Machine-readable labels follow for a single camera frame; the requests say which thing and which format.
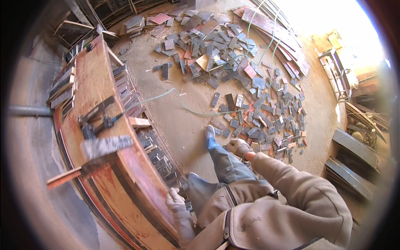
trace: glove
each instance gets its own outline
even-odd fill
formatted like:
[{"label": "glove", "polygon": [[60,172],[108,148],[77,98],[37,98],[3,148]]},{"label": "glove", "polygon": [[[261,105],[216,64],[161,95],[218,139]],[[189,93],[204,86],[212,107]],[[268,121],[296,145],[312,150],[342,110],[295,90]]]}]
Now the glove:
[{"label": "glove", "polygon": [[165,205],[173,213],[186,211],[185,199],[177,192],[179,192],[179,188],[170,188],[165,198]]},{"label": "glove", "polygon": [[242,159],[244,159],[247,152],[253,151],[253,149],[242,139],[231,139],[226,147],[230,152]]}]

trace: person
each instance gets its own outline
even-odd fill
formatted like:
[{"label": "person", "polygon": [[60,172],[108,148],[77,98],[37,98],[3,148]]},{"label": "person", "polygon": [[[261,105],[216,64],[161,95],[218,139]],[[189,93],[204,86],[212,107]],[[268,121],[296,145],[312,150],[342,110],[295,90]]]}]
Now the person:
[{"label": "person", "polygon": [[[219,183],[188,175],[189,196],[197,222],[184,199],[171,188],[165,204],[173,212],[181,249],[343,249],[350,241],[352,216],[326,179],[255,153],[241,139],[228,150],[251,162],[254,173],[215,142],[206,128],[208,151]],[[280,190],[287,205],[273,194]]]}]

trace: person's left hand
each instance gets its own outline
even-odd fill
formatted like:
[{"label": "person's left hand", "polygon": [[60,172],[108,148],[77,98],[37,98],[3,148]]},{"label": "person's left hand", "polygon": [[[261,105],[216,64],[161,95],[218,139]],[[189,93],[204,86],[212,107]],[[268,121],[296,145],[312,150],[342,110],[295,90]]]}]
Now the person's left hand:
[{"label": "person's left hand", "polygon": [[185,199],[178,192],[179,188],[170,188],[165,197],[165,205],[174,213],[186,211]]}]

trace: workbench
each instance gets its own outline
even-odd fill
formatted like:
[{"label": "workbench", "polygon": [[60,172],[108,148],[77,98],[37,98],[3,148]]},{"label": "workbench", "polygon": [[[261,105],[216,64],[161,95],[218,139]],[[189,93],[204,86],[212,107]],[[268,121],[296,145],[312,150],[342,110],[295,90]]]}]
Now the workbench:
[{"label": "workbench", "polygon": [[[54,126],[66,171],[87,162],[80,144],[83,135],[78,116],[85,115],[100,102],[115,96],[115,103],[106,108],[114,117],[123,111],[116,94],[110,64],[110,49],[103,36],[92,42],[92,50],[76,56],[74,107],[62,119],[61,109],[54,112]],[[176,230],[172,213],[164,204],[168,187],[145,153],[127,117],[98,137],[130,135],[133,146],[119,150],[118,160],[101,167],[90,176],[79,176],[73,182],[82,198],[105,228],[129,249],[176,249]]]}]

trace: person's leg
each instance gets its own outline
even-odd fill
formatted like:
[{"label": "person's leg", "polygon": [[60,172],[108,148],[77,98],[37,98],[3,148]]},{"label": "person's leg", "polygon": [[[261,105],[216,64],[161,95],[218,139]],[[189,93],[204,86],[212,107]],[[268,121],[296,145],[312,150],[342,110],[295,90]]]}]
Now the person's leg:
[{"label": "person's leg", "polygon": [[246,165],[216,143],[215,138],[209,137],[207,140],[208,152],[219,182],[230,184],[239,180],[258,180]]},{"label": "person's leg", "polygon": [[210,197],[221,187],[223,183],[209,183],[200,179],[198,175],[190,173],[187,178],[189,185],[189,196],[192,202],[193,211],[196,216],[200,216],[203,206],[208,202]]}]

